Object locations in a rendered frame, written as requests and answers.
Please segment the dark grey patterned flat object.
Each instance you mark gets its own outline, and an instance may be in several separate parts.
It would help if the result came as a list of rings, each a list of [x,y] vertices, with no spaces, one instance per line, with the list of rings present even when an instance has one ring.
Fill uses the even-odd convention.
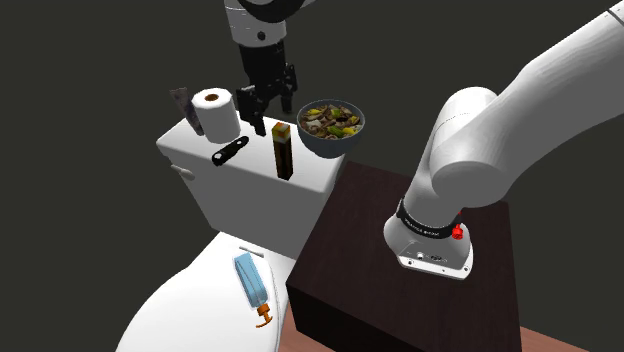
[[[172,99],[176,102],[180,112],[198,136],[203,136],[204,131],[201,126],[195,107],[186,87],[176,88],[169,91]]]

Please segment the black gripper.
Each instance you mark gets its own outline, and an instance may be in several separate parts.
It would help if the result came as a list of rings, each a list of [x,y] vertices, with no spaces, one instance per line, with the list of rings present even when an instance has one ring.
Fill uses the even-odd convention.
[[[295,67],[286,62],[284,41],[262,47],[239,46],[242,64],[251,86],[236,90],[240,118],[249,123],[257,135],[264,137],[262,98],[280,95],[284,113],[291,113],[294,93],[298,90]]]

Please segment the grey bowl of food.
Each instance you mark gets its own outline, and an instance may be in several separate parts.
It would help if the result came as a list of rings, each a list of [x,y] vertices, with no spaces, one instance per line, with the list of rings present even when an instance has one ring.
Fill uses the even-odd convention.
[[[297,128],[305,147],[319,157],[338,158],[354,148],[363,135],[366,118],[355,105],[321,99],[304,105]]]

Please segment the dark brown robot stand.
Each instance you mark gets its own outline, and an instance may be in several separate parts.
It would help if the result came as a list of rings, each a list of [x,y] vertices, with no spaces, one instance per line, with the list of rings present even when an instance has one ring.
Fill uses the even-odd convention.
[[[347,162],[286,282],[299,332],[336,352],[522,352],[509,207],[465,209],[474,267],[402,267],[383,227],[408,177]]]

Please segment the brown block with orange top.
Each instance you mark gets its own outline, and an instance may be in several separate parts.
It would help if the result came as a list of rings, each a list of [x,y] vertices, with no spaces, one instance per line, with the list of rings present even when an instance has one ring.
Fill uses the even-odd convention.
[[[277,122],[272,128],[277,176],[289,180],[293,175],[292,139],[289,124]]]

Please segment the blue pump bottle orange nozzle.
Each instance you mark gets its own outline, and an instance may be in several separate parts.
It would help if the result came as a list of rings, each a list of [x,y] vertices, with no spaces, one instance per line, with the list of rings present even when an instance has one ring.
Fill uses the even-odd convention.
[[[269,324],[273,317],[270,315],[267,289],[252,255],[246,252],[235,257],[234,266],[249,305],[256,309],[259,317],[264,319],[262,323],[256,325],[257,328],[262,328]]]

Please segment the black handheld device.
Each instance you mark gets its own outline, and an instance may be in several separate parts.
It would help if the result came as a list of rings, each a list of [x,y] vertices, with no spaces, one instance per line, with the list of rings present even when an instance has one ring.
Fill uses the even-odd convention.
[[[242,148],[244,148],[248,144],[248,142],[249,142],[248,136],[241,136],[233,140],[232,142],[230,142],[223,148],[219,149],[212,155],[211,157],[212,163],[217,167],[224,165],[232,157],[234,157]]]

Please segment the white toilet paper roll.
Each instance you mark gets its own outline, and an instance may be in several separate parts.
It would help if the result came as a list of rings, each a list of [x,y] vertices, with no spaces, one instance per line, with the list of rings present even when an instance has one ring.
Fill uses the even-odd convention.
[[[196,93],[193,104],[205,137],[214,144],[235,140],[241,132],[233,96],[223,88],[209,88]]]

